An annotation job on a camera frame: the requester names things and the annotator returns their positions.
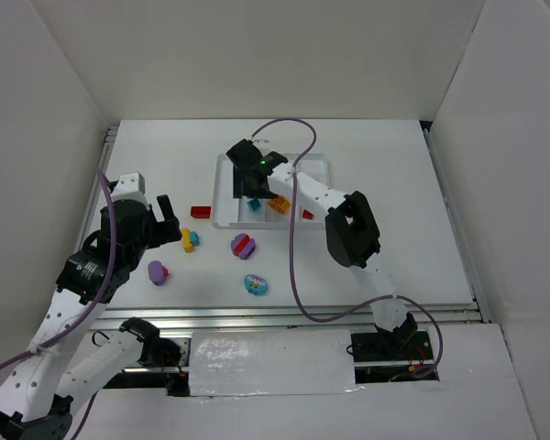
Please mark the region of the yellow butterfly lego brick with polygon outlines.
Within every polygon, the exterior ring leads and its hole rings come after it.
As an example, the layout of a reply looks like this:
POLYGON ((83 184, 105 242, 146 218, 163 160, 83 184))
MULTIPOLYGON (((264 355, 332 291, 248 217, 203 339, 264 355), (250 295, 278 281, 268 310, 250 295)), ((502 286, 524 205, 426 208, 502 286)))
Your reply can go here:
POLYGON ((268 206, 280 215, 286 215, 291 209, 290 201, 281 195, 269 199, 268 206))

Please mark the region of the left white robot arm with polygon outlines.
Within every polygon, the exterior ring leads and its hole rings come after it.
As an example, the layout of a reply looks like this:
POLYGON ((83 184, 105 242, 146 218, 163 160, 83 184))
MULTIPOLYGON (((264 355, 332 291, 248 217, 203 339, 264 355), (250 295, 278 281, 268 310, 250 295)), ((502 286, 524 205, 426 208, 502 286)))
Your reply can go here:
POLYGON ((92 323, 126 284, 144 253, 182 238, 168 196, 157 199, 158 221, 146 202, 121 199, 103 208, 101 225, 68 257, 48 312, 28 349, 10 361, 0 386, 0 436, 62 439, 73 416, 118 371, 178 366, 181 348, 152 323, 132 317, 115 337, 76 368, 70 362, 92 323))

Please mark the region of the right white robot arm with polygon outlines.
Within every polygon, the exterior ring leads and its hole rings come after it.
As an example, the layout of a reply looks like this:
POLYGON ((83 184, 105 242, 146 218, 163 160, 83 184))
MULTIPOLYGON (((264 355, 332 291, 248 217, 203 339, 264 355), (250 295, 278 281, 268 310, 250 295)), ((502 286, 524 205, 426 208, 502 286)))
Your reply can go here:
MULTIPOLYGON (((313 215, 324 219, 326 249, 332 259, 345 268, 364 270, 369 259, 378 259, 380 230, 367 197, 359 191, 337 191, 300 170, 303 156, 294 161, 271 151, 264 155, 249 139, 242 139, 231 147, 226 156, 238 172, 243 187, 252 193, 270 198, 282 195, 291 201, 291 207, 302 206, 313 215)), ((301 313, 311 322, 329 324, 358 310, 371 307, 375 328, 398 349, 403 349, 417 332, 418 326, 407 310, 406 299, 395 293, 389 276, 379 262, 372 271, 372 288, 378 297, 353 306, 326 318, 308 313, 297 289, 294 268, 295 215, 289 227, 289 273, 294 301, 301 313)))

